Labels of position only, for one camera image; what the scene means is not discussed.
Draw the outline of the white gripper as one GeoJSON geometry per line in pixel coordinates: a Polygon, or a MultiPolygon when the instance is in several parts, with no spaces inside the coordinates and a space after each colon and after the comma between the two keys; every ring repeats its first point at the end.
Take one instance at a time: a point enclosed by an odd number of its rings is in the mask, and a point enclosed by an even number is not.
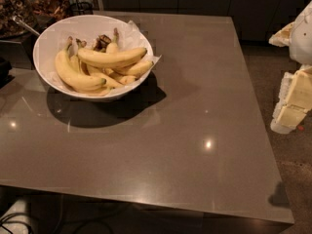
{"type": "MultiPolygon", "coordinates": [[[[291,59],[301,64],[312,64],[312,1],[294,22],[273,34],[268,42],[277,47],[290,46],[291,59]]],[[[311,109],[312,66],[302,65],[294,74],[284,74],[270,128],[278,134],[289,134],[311,109]]]]}

